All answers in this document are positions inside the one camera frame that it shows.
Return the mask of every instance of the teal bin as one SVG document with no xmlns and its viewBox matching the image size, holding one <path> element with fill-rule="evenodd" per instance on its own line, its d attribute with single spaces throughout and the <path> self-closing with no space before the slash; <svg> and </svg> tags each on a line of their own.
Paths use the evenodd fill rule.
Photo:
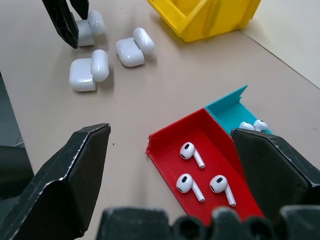
<svg viewBox="0 0 320 240">
<path fill-rule="evenodd" d="M 238 128 L 241 122 L 248 122 L 253 125 L 257 120 L 240 102 L 241 94 L 247 87 L 248 85 L 245 85 L 205 107 L 208 113 L 229 135 L 231 130 Z"/>
</svg>

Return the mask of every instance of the earbud stem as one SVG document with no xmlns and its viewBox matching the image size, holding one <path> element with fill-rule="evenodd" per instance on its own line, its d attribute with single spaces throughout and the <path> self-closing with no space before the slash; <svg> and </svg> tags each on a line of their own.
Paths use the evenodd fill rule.
<svg viewBox="0 0 320 240">
<path fill-rule="evenodd" d="M 234 198 L 234 195 L 232 194 L 229 184 L 226 186 L 225 195 L 226 195 L 226 198 L 228 199 L 230 207 L 235 207 L 237 205 L 236 200 Z"/>
<path fill-rule="evenodd" d="M 196 198 L 198 199 L 198 201 L 202 203 L 205 200 L 205 196 L 202 194 L 202 192 L 200 191 L 200 188 L 198 187 L 195 181 L 193 181 L 192 183 L 192 190 Z"/>
<path fill-rule="evenodd" d="M 201 158 L 199 152 L 197 151 L 197 149 L 194 151 L 194 158 L 195 158 L 195 161 L 198 164 L 199 168 L 203 169 L 205 167 L 205 163 L 202 160 L 202 158 Z"/>
</svg>

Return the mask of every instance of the red tray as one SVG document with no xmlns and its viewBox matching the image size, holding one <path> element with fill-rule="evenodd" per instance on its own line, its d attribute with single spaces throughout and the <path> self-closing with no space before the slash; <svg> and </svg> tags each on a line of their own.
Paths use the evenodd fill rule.
<svg viewBox="0 0 320 240">
<path fill-rule="evenodd" d="M 200 169 L 192 157 L 184 160 L 180 148 L 192 142 L 201 155 L 205 168 Z M 154 165 L 188 215 L 198 217 L 204 224 L 211 222 L 211 212 L 218 206 L 229 206 L 226 195 L 213 193 L 209 183 L 216 175 L 224 175 L 236 201 L 242 220 L 255 215 L 263 216 L 247 186 L 234 142 L 204 109 L 155 132 L 149 136 L 146 149 Z M 198 202 L 190 190 L 180 193 L 176 183 L 180 175 L 190 174 L 202 191 L 205 201 Z"/>
</svg>

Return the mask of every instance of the yellow plastic container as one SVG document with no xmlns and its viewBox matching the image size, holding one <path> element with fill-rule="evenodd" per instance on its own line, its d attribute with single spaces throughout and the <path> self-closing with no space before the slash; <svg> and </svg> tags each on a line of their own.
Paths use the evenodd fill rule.
<svg viewBox="0 0 320 240">
<path fill-rule="evenodd" d="M 244 29 L 261 0 L 147 0 L 185 42 Z"/>
</svg>

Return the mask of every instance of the table surface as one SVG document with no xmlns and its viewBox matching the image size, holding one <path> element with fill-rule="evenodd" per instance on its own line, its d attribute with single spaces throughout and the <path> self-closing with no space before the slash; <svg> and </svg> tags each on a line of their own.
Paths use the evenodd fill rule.
<svg viewBox="0 0 320 240">
<path fill-rule="evenodd" d="M 0 9 L 0 70 L 34 171 L 74 131 L 111 124 L 84 240 L 95 238 L 105 208 L 163 208 L 171 223 L 185 214 L 145 155 L 148 135 L 246 84 L 242 103 L 320 168 L 320 90 L 248 36 L 231 32 L 184 44 L 146 1 L 92 0 L 90 9 L 101 12 L 106 39 L 80 49 L 60 39 L 41 1 L 4 0 Z M 126 68 L 115 45 L 137 27 L 149 33 L 156 54 Z M 70 65 L 95 49 L 107 51 L 110 76 L 96 92 L 74 92 Z"/>
</svg>

